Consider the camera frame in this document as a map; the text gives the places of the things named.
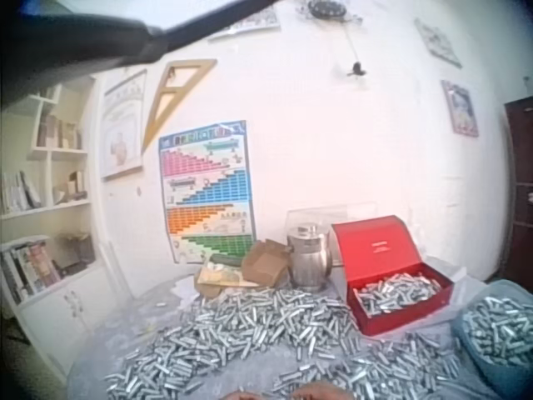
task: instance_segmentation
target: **wooden door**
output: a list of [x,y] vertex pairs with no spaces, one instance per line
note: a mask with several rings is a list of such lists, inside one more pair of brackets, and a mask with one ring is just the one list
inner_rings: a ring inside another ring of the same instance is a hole
[[533,292],[533,97],[506,104],[515,164],[515,213],[503,276]]

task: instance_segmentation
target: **bookshelf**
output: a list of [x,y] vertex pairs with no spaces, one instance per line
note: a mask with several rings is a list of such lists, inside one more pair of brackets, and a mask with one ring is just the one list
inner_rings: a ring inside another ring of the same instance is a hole
[[[98,251],[93,224],[89,178],[94,171],[87,170],[96,162],[90,148],[101,86],[98,77],[81,77],[2,110],[2,313],[19,321],[63,383],[81,346],[117,307],[113,275]],[[6,186],[12,207],[5,206]],[[72,237],[78,238],[77,246]],[[94,256],[87,251],[90,241]],[[49,260],[45,264],[52,264],[58,277],[49,279],[38,250],[27,242],[41,243]],[[15,246],[13,252],[6,251],[9,246]]]
[[0,220],[4,221],[11,218],[18,218],[18,217],[24,217],[27,215],[37,214],[37,213],[44,213],[48,211],[55,211],[55,210],[63,210],[65,208],[70,207],[78,207],[78,206],[86,206],[90,204],[91,202],[89,200],[77,200],[72,202],[64,202],[62,204],[58,204],[56,206],[51,207],[40,207],[40,208],[34,208],[32,210],[27,211],[20,211],[20,212],[11,212],[9,214],[4,214],[0,217]]
[[[92,77],[65,82],[27,96],[2,113],[2,131],[7,133],[2,143],[2,170],[7,172],[7,177],[2,175],[2,203],[7,205],[2,206],[1,220],[90,204],[82,126],[93,85]],[[21,200],[29,198],[24,189],[12,199],[16,187],[25,184],[17,180],[19,171],[36,187],[38,202]]]

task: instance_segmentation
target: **poster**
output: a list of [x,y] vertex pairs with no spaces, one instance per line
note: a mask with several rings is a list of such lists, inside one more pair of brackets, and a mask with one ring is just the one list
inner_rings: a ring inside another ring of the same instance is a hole
[[280,27],[280,23],[277,19],[276,10],[274,9],[274,6],[270,6],[262,9],[260,12],[252,14],[250,17],[234,23],[229,27],[225,27],[214,35],[211,35],[209,39],[212,40],[224,38],[226,36],[237,35],[239,33],[278,27]]
[[120,82],[104,94],[102,112],[102,177],[142,166],[142,101],[146,70]]
[[441,81],[441,83],[448,102],[454,132],[478,137],[476,115],[474,115],[474,107],[468,91],[448,81]]
[[245,121],[159,139],[163,208],[174,261],[244,256],[256,240]]
[[461,62],[451,46],[448,37],[437,27],[425,25],[420,19],[415,20],[418,32],[422,36],[428,51],[435,57],[445,60],[458,68],[461,68]]

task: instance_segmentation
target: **pile of silver canisters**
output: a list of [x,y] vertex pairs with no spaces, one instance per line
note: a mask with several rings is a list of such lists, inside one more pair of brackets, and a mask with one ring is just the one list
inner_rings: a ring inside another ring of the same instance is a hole
[[430,398],[443,381],[457,378],[459,360],[451,346],[420,334],[407,333],[404,342],[379,342],[356,356],[325,366],[320,361],[283,373],[269,397],[288,398],[306,383],[327,380],[358,400]]
[[427,300],[440,290],[441,285],[435,279],[397,273],[377,283],[369,283],[359,290],[354,289],[353,292],[366,314],[373,317]]
[[295,348],[298,361],[303,352],[334,359],[328,349],[351,330],[357,325],[348,306],[331,297],[273,289],[225,294],[203,301],[188,322],[161,332],[145,350],[126,355],[122,371],[105,377],[107,393],[111,399],[176,399],[198,389],[198,377],[278,343]]
[[463,314],[463,329],[488,363],[533,364],[533,306],[487,296]]

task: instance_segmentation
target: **photo frame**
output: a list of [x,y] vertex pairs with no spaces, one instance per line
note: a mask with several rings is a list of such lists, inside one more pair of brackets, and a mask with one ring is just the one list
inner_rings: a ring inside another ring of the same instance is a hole
[[430,27],[418,18],[415,20],[415,25],[433,56],[462,68],[461,62],[451,46],[450,39],[438,27]]
[[147,70],[107,90],[100,136],[101,176],[116,178],[142,168],[142,107]]
[[470,93],[448,81],[441,81],[441,84],[448,102],[454,132],[477,138],[479,131]]
[[157,87],[144,139],[142,153],[158,134],[163,124],[176,111],[185,96],[217,65],[215,59],[170,61]]
[[211,35],[209,40],[227,38],[240,33],[261,31],[264,29],[274,29],[279,27],[280,22],[276,14],[276,9],[274,6],[269,6],[262,9],[260,12],[252,14],[250,17],[244,18],[229,27],[225,27],[221,31]]

